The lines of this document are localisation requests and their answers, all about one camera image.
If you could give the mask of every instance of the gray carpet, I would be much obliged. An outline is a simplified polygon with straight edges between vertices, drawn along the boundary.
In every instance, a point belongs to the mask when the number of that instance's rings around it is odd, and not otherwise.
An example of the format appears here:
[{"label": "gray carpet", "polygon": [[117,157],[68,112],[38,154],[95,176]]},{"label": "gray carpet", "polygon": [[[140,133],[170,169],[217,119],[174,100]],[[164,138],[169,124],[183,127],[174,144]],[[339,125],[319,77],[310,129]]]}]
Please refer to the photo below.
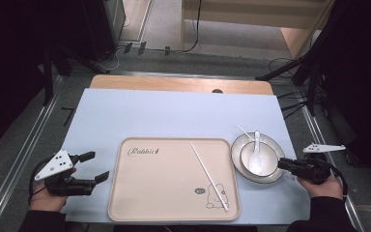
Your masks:
[{"label": "gray carpet", "polygon": [[[123,55],[119,54],[120,64],[117,70],[111,73],[142,72],[142,73],[184,73],[213,75],[216,78],[229,76],[233,79],[252,79],[255,75],[269,72],[268,60],[255,60],[243,58],[230,58],[196,54],[172,53],[164,56],[161,52],[146,51],[138,56],[136,50]],[[113,67],[116,60],[111,56],[101,64]],[[272,66],[282,66],[285,62],[276,62]],[[14,192],[0,217],[0,231],[16,231],[27,211],[28,180],[33,167],[42,159],[57,152],[63,143],[70,122],[65,125],[69,111],[62,107],[76,108],[84,88],[89,87],[95,73],[86,67],[72,62],[71,76],[62,77],[63,84],[58,89],[58,99],[53,111],[48,118],[41,136],[32,151]],[[289,79],[276,78],[271,81],[274,93],[279,96],[296,91]],[[26,110],[17,118],[5,136],[0,141],[0,186],[4,182],[12,163],[16,159],[28,132],[32,129],[43,102],[43,91],[40,92],[29,104]],[[281,107],[297,103],[297,99],[281,98]],[[334,127],[325,118],[320,106],[315,107],[316,118],[327,144],[340,144]],[[313,142],[312,134],[307,126],[301,110],[286,119],[288,132],[293,141],[294,149],[298,156],[301,150]],[[344,173],[350,187],[352,200],[357,206],[357,212],[365,231],[371,231],[371,169],[368,167],[355,168],[350,166],[344,153],[335,153],[334,161]],[[285,231],[286,226],[260,226],[260,231]],[[93,224],[89,231],[112,231],[110,225]]]}]

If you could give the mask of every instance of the beige tray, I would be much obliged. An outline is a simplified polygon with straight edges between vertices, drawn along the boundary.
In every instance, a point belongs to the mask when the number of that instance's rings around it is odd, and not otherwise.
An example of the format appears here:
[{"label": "beige tray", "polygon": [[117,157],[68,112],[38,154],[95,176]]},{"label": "beige tray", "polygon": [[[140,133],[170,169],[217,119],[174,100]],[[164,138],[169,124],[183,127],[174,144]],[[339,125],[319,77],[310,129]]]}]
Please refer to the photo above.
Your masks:
[{"label": "beige tray", "polygon": [[[190,142],[229,207],[222,207]],[[232,220],[240,213],[230,145],[210,138],[128,138],[108,214],[115,221]]]}]

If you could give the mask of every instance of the white tabletop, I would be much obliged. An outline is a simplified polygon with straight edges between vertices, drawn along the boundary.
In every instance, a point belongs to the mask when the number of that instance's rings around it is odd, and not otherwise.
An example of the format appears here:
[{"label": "white tabletop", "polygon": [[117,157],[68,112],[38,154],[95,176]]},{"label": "white tabletop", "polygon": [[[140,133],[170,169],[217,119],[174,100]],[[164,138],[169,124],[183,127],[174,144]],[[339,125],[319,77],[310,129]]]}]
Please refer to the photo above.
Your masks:
[{"label": "white tabletop", "polygon": [[[232,145],[242,134],[238,125],[246,131],[266,134],[279,144],[286,158],[296,158],[275,96],[86,89],[63,148],[71,155],[96,152],[94,159],[75,166],[75,178],[93,180],[105,171],[110,171],[110,177],[97,185],[91,196],[69,197],[63,210],[67,220],[116,223],[108,216],[107,206],[124,139],[208,137],[224,138]],[[236,174],[240,215],[232,221],[198,223],[290,224],[308,219],[308,194],[291,175],[284,174],[271,184],[256,184],[238,170]]]}]

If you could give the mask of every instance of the white bracket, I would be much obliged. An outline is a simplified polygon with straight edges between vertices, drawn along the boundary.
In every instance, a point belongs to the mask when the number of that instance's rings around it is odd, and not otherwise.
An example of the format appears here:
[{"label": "white bracket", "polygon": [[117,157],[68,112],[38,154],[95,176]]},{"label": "white bracket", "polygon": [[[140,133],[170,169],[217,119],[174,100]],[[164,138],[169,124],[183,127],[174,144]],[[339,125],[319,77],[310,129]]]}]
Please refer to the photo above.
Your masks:
[{"label": "white bracket", "polygon": [[73,168],[73,163],[65,149],[60,150],[50,162],[35,176],[35,181],[53,176],[60,172]]},{"label": "white bracket", "polygon": [[322,144],[314,144],[307,146],[303,149],[305,153],[323,153],[323,152],[334,152],[339,150],[345,150],[345,146],[331,146],[331,145],[322,145]]}]

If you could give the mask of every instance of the person's arm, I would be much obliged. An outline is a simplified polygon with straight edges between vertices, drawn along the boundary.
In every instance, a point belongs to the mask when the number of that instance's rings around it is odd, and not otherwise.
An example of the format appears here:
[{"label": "person's arm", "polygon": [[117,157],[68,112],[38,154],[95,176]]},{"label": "person's arm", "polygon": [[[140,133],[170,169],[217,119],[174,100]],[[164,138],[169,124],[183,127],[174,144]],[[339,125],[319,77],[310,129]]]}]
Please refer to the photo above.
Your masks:
[{"label": "person's arm", "polygon": [[66,203],[66,196],[52,196],[40,183],[35,187],[35,194],[30,201],[29,211],[19,228],[19,232],[63,232],[65,214],[61,214]]},{"label": "person's arm", "polygon": [[311,196],[309,220],[294,221],[287,232],[348,232],[356,231],[352,226],[343,201],[342,186],[332,176],[320,185],[298,178]]}]

